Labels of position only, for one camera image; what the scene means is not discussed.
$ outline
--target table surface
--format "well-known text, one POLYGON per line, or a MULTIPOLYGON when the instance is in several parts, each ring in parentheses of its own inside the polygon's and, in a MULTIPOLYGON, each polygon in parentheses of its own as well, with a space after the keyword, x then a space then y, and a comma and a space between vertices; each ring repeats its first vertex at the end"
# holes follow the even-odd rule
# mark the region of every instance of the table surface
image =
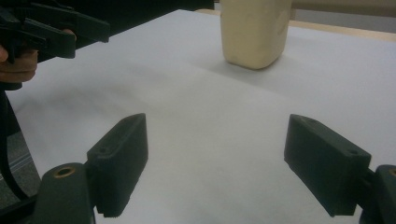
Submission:
POLYGON ((331 218, 283 161, 290 114, 396 158, 396 43, 290 27, 282 56, 224 61, 219 17, 175 11, 41 63, 8 96, 40 175, 84 162, 120 119, 146 113, 149 159, 119 218, 98 223, 358 223, 331 218))

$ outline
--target wooden edge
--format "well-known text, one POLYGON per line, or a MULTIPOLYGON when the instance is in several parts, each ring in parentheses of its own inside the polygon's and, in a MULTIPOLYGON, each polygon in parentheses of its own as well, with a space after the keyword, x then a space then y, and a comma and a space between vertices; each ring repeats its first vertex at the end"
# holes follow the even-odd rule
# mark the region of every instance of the wooden edge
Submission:
MULTIPOLYGON (((220 11, 213 10, 213 9, 198 9, 198 10, 196 10, 196 12, 210 14, 210 15, 217 15, 217 16, 219 16, 221 14, 220 11)), ((311 29, 311 30, 332 32, 332 33, 337 33, 337 34, 342 34, 342 35, 354 35, 354 36, 358 36, 358 37, 366 37, 366 38, 396 42, 396 34, 386 33, 386 32, 361 30, 361 29, 347 28, 347 27, 342 27, 342 26, 318 24, 318 23, 312 23, 312 22, 306 22, 306 21, 290 21, 289 26, 311 29)))
POLYGON ((380 17, 396 17, 396 1, 394 0, 293 0, 291 8, 380 17))
POLYGON ((205 13, 209 15, 216 15, 216 16, 219 16, 221 14, 221 12, 218 10, 206 9, 206 8, 198 9, 196 10, 196 12, 205 13))

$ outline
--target finger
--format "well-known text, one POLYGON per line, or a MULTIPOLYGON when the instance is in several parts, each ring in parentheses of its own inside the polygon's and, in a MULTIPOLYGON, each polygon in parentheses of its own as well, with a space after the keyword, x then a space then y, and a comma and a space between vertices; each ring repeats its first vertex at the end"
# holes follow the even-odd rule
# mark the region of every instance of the finger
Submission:
POLYGON ((3 73, 31 72, 37 69, 37 50, 25 51, 21 57, 16 58, 13 64, 0 63, 0 71, 3 73))
POLYGON ((4 73, 0 72, 0 82, 20 83, 31 80, 35 76, 35 71, 4 73))
POLYGON ((8 58, 8 52, 0 45, 0 63, 3 63, 8 58))
POLYGON ((77 40, 77 36, 76 36, 76 34, 75 34, 72 30, 70 30, 70 29, 64 29, 64 32, 65 32, 65 33, 68 33, 68 34, 70 34, 70 35, 74 35, 74 36, 75 36, 75 40, 77 40))

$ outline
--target brass insert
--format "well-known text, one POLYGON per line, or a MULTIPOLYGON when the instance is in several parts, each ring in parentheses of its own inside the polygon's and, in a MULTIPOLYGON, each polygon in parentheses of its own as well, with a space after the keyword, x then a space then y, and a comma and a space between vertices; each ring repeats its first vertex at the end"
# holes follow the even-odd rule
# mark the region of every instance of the brass insert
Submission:
POLYGON ((59 169, 57 172, 55 172, 55 174, 53 176, 55 178, 64 178, 64 177, 72 175, 75 171, 76 171, 76 168, 67 166, 67 167, 63 167, 63 168, 59 169))
POLYGON ((390 174, 396 177, 396 168, 389 170, 390 174))

